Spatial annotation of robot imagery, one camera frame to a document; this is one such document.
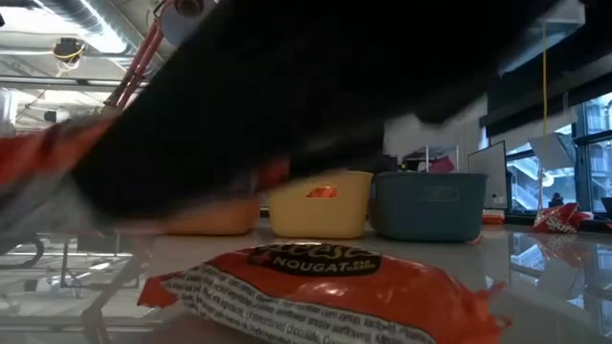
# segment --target exposed pipe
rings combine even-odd
[[[103,53],[135,54],[142,35],[109,0],[33,0],[41,8],[82,28],[79,33],[87,44]],[[154,56],[158,65],[163,62]],[[116,61],[127,69],[131,60]]]
[[[167,0],[160,3],[157,9],[161,8],[162,11],[170,6],[174,6],[175,0]],[[142,85],[144,81],[145,71],[147,70],[151,58],[158,50],[160,43],[164,39],[164,33],[162,32],[162,26],[160,18],[156,17],[151,30],[147,34],[143,43],[136,52],[136,57],[132,61],[129,69],[125,72],[121,84],[113,91],[110,97],[104,101],[104,108],[102,113],[117,113],[120,112],[127,102],[129,101],[132,94]]]
[[[47,48],[21,48],[21,47],[2,47],[0,46],[0,55],[45,55],[53,54],[51,49]],[[114,54],[114,53],[97,53],[86,51],[83,56],[90,58],[107,58],[107,59],[133,59],[133,54]]]
[[[0,7],[35,9],[39,6],[33,0],[2,0]]]
[[[148,82],[142,82],[139,90],[146,85],[148,85]],[[120,80],[0,75],[0,87],[19,90],[112,92],[118,86],[120,86]]]

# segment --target ceiling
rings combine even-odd
[[[120,30],[124,28],[131,30],[132,36],[140,40],[139,45],[149,31],[154,19],[153,9],[159,1],[161,0],[96,0],[96,2],[107,2],[110,8],[115,10],[113,19],[123,23]],[[119,63],[118,58],[105,58],[108,54],[97,51],[91,44],[87,46],[85,55],[78,62],[78,68],[61,72],[62,65],[52,54],[53,46],[62,37],[80,40],[83,39],[83,35],[79,34],[76,24],[43,9],[3,6],[18,2],[18,0],[0,0],[0,14],[6,22],[6,25],[0,28],[0,75],[112,80],[123,78],[131,58],[124,58],[121,60],[122,63]],[[164,40],[155,57],[156,66],[160,66],[173,50],[174,47]],[[134,52],[135,50],[132,50],[125,55],[133,57]],[[0,81],[0,90],[12,94],[17,109],[17,118],[12,122],[18,132],[40,130],[50,126],[51,123],[43,118],[45,111],[49,110],[67,109],[71,116],[97,113],[95,110],[99,110],[113,89],[114,87],[104,90],[83,88],[78,91],[66,91],[61,87],[55,87],[47,90],[44,85],[9,85]]]

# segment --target orange wrapper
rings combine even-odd
[[[139,304],[180,300],[272,343],[497,343],[502,329],[490,296],[440,269],[360,248],[288,244],[153,277]]]

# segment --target black blurry object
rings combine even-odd
[[[601,197],[601,203],[605,208],[608,219],[612,220],[612,197]]]
[[[77,63],[80,60],[82,44],[76,38],[60,38],[54,46],[54,55],[60,61]]]
[[[382,172],[397,172],[398,167],[397,156],[377,154],[371,158],[362,159],[361,163],[352,169],[377,175]]]
[[[45,252],[45,246],[40,241],[40,239],[35,236],[28,236],[22,238],[15,239],[3,239],[0,241],[0,257],[6,255],[11,252],[19,245],[34,245],[36,248],[36,252],[34,256],[25,262],[18,262],[12,264],[0,264],[0,270],[3,269],[29,269],[35,266],[40,258],[42,258]]]
[[[23,281],[23,291],[32,292],[38,289],[37,279],[27,279]]]
[[[343,138],[408,113],[429,123],[458,113],[555,3],[221,1],[74,179],[101,212],[139,218],[276,157],[303,175],[371,156],[373,134]],[[319,141],[338,144],[309,148]]]
[[[57,123],[57,111],[45,111],[43,119],[51,123]]]
[[[553,198],[548,203],[548,207],[560,206],[563,205],[563,196],[561,196],[558,192],[553,194]]]

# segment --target window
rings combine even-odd
[[[544,271],[545,260],[537,240],[523,233],[513,233],[510,262],[521,267]]]
[[[591,284],[598,290],[597,294],[605,294],[612,290],[612,247],[596,245],[597,266]],[[601,301],[601,329],[602,333],[610,335],[612,332],[612,302],[610,299]]]
[[[612,140],[589,145],[591,202],[593,211],[605,211],[602,197],[612,197]]]
[[[587,122],[587,134],[597,134],[612,129],[610,125],[610,108],[612,93],[596,97],[584,103],[584,113]]]
[[[537,210],[539,198],[537,157],[528,157],[514,161],[508,161],[506,167],[512,173],[512,209],[518,211]],[[548,203],[555,193],[558,193],[564,203],[576,201],[576,182],[574,180],[574,168],[560,168],[544,171],[543,207]]]

